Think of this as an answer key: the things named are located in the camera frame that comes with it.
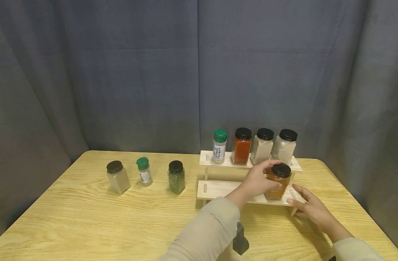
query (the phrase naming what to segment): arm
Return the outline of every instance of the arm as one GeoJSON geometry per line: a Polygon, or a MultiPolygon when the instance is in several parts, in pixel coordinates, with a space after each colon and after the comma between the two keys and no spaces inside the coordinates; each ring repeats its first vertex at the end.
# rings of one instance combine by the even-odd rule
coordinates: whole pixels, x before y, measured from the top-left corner
{"type": "Polygon", "coordinates": [[[216,260],[237,235],[239,212],[251,198],[281,186],[264,171],[280,161],[267,160],[248,171],[244,181],[226,197],[215,198],[185,227],[161,258],[166,260],[216,260]]]}
{"type": "Polygon", "coordinates": [[[354,236],[329,212],[322,201],[308,189],[296,184],[293,187],[305,198],[304,204],[296,200],[288,200],[292,206],[298,208],[298,217],[309,218],[318,228],[331,239],[337,260],[345,261],[382,261],[366,242],[354,236]]]}

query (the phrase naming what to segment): two-tier spice rack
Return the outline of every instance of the two-tier spice rack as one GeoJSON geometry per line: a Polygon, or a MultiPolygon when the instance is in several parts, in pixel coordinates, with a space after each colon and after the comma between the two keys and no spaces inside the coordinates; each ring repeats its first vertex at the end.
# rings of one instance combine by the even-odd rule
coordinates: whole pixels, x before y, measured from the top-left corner
{"type": "MultiPolygon", "coordinates": [[[[204,205],[207,200],[213,200],[217,197],[224,197],[228,195],[232,190],[240,185],[241,182],[236,181],[213,181],[208,179],[208,169],[209,167],[232,167],[237,169],[249,169],[253,167],[251,160],[248,159],[247,165],[234,165],[231,162],[231,152],[225,152],[225,162],[221,164],[216,164],[212,162],[212,153],[211,150],[202,150],[200,153],[200,161],[199,165],[205,166],[205,179],[198,181],[198,192],[197,199],[203,200],[204,205]]],[[[294,200],[301,201],[305,203],[304,198],[292,187],[293,178],[296,173],[302,173],[302,169],[295,159],[292,157],[292,160],[289,164],[290,169],[292,170],[292,174],[290,175],[290,182],[284,192],[283,198],[281,200],[267,200],[264,195],[259,195],[257,197],[252,198],[248,203],[252,204],[271,204],[275,206],[286,206],[291,207],[290,216],[295,215],[296,208],[292,208],[290,204],[287,203],[287,199],[292,198],[294,200]]]]}

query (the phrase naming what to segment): glass spice jar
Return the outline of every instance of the glass spice jar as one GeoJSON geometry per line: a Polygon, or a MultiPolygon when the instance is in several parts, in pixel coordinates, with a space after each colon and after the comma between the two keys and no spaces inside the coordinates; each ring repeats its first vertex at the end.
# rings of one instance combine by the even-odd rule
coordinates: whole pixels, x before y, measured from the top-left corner
{"type": "Polygon", "coordinates": [[[271,151],[271,158],[281,160],[283,163],[289,165],[295,151],[297,139],[298,134],[295,131],[282,129],[276,137],[273,150],[271,151]]]}
{"type": "Polygon", "coordinates": [[[110,185],[116,193],[122,195],[127,189],[130,188],[128,175],[126,169],[123,167],[122,162],[114,160],[109,162],[106,166],[106,173],[109,179],[110,185]]]}
{"type": "Polygon", "coordinates": [[[149,170],[149,160],[146,157],[139,158],[136,161],[138,165],[139,175],[141,176],[141,183],[144,187],[148,187],[152,184],[152,175],[149,170]]]}
{"type": "Polygon", "coordinates": [[[184,168],[181,161],[174,160],[168,165],[168,183],[170,190],[177,195],[186,188],[184,168]]]}
{"type": "Polygon", "coordinates": [[[235,165],[246,165],[251,149],[251,130],[238,128],[232,143],[231,160],[235,165]]]}
{"type": "Polygon", "coordinates": [[[274,135],[275,133],[272,130],[266,128],[261,128],[257,131],[250,154],[251,162],[254,165],[270,159],[274,135]]]}
{"type": "Polygon", "coordinates": [[[212,161],[216,164],[224,163],[227,132],[223,129],[217,129],[213,133],[213,156],[212,161]]]}
{"type": "Polygon", "coordinates": [[[267,200],[281,200],[284,192],[286,191],[287,185],[290,181],[290,167],[287,164],[280,163],[274,165],[267,173],[266,178],[271,181],[279,182],[282,187],[266,192],[264,196],[267,200]]]}

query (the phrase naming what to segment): curtain fold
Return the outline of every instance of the curtain fold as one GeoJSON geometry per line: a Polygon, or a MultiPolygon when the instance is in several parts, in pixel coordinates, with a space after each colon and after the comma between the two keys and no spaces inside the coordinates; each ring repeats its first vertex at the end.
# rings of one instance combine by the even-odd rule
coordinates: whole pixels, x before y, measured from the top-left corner
{"type": "Polygon", "coordinates": [[[88,149],[238,127],[297,131],[398,247],[398,0],[0,1],[0,234],[88,149]]]}

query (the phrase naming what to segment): green cap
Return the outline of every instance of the green cap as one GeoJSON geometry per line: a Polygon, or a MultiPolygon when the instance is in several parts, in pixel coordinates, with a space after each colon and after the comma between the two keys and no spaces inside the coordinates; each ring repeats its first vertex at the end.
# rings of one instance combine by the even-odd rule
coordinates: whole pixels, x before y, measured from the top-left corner
{"type": "Polygon", "coordinates": [[[149,160],[146,157],[139,158],[136,165],[138,165],[138,170],[146,170],[149,168],[149,160]]]}
{"type": "Polygon", "coordinates": [[[223,129],[217,129],[213,133],[213,139],[218,143],[226,142],[227,132],[223,129]]]}

